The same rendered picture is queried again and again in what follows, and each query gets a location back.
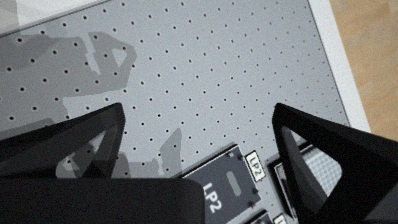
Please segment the grey perforated base plate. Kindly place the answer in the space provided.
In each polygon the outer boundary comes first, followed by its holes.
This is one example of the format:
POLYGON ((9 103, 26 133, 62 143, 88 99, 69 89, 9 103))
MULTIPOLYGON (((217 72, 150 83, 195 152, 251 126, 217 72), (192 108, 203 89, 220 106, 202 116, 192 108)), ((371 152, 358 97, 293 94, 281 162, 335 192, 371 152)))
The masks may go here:
MULTIPOLYGON (((178 178, 256 150, 262 201, 288 216, 269 164, 276 103, 351 127, 309 0, 101 0, 0 34, 0 140, 121 102, 111 178, 178 178)), ((274 223, 274 222, 273 222, 274 223)))

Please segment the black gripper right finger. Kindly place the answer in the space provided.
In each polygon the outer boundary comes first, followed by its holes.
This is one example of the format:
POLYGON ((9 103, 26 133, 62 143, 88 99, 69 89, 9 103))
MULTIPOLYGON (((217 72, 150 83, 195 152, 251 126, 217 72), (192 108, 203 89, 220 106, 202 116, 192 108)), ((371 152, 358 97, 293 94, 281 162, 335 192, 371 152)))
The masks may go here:
POLYGON ((299 224, 398 222, 398 141, 276 103, 272 125, 299 224), (337 161, 329 196, 291 132, 337 161))

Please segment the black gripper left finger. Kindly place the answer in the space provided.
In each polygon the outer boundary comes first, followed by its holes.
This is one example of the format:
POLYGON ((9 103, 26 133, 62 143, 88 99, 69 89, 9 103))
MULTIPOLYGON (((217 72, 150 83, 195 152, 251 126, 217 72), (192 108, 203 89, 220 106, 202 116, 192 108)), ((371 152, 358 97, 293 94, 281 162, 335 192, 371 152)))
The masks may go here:
POLYGON ((125 115, 116 102, 88 114, 0 140, 0 178, 57 178, 60 161, 104 132, 81 178, 111 178, 125 115))

